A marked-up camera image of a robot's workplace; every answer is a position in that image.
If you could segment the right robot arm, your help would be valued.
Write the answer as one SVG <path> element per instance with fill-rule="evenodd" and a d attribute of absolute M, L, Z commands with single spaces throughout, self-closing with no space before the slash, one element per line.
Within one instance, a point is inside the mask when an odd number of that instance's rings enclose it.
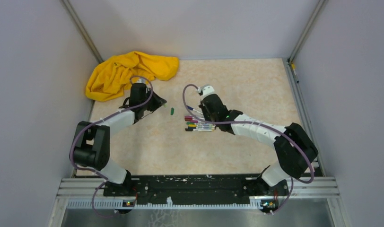
<path fill-rule="evenodd" d="M 217 94 L 203 95 L 201 108 L 204 119 L 212 121 L 221 131 L 244 136 L 273 148 L 277 162 L 259 177 L 258 190 L 270 195 L 277 184 L 289 177 L 299 179 L 317 158 L 318 150 L 298 123 L 280 126 L 260 122 L 238 110 L 229 110 Z"/>

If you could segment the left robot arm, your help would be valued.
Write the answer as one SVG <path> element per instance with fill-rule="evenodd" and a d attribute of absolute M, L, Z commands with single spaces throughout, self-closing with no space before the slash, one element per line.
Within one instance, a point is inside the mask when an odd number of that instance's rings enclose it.
<path fill-rule="evenodd" d="M 153 113 L 166 103 L 146 84 L 134 83 L 130 96 L 116 112 L 96 122 L 78 123 L 69 154 L 71 163 L 115 184 L 120 195 L 129 195 L 133 190 L 131 173 L 111 159 L 110 138 L 137 123 L 146 111 Z"/>

